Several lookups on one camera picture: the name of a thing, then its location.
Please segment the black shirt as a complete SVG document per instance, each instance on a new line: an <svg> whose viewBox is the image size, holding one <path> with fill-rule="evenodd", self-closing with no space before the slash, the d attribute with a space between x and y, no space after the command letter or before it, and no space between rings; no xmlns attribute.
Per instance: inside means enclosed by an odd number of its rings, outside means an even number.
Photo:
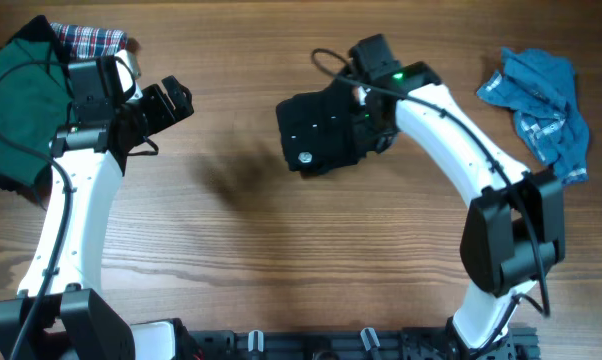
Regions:
<svg viewBox="0 0 602 360"><path fill-rule="evenodd" d="M354 148L352 123L360 112L365 111L353 88L339 81L280 102L275 113L288 168L322 175L357 164L366 156L357 155Z"/></svg>

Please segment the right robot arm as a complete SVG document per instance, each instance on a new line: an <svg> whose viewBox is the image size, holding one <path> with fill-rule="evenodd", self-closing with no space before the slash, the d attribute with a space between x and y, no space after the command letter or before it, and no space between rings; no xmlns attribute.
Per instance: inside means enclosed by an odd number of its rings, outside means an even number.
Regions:
<svg viewBox="0 0 602 360"><path fill-rule="evenodd" d="M420 145L467 207L460 257L470 283L449 331L454 354L484 356L506 337L533 287L541 294L536 308L550 314L547 275L566 254L561 182L500 149L436 72L423 62L402 66L383 35L359 41L348 55L360 103Z"/></svg>

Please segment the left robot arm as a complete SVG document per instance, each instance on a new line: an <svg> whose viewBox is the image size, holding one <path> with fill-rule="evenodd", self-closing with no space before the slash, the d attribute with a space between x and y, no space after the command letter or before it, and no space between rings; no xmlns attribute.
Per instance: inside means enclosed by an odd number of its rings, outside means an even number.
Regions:
<svg viewBox="0 0 602 360"><path fill-rule="evenodd" d="M140 87L135 56L70 62L75 118L40 157L53 184L35 256L13 299L0 301L6 359L190 359L196 344L177 319L131 325L101 294L109 212L134 156L155 156L153 136L193 113L174 77Z"/></svg>

